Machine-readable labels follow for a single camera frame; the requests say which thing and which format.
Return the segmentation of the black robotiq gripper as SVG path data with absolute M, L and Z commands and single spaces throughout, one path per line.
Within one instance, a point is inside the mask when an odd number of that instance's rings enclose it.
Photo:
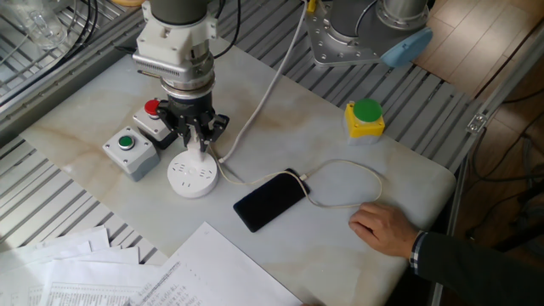
M 230 122 L 228 116 L 213 113 L 211 93 L 196 99 L 169 96 L 167 108 L 158 107 L 156 112 L 170 132 L 183 140 L 184 146 L 190 141 L 187 123 L 197 120 L 201 152 L 206 152 L 207 147 L 218 140 Z

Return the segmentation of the person's right hand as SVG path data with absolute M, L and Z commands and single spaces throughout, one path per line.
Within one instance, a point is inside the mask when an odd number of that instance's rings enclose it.
M 397 207 L 362 203 L 348 221 L 349 228 L 372 249 L 409 259 L 418 230 Z

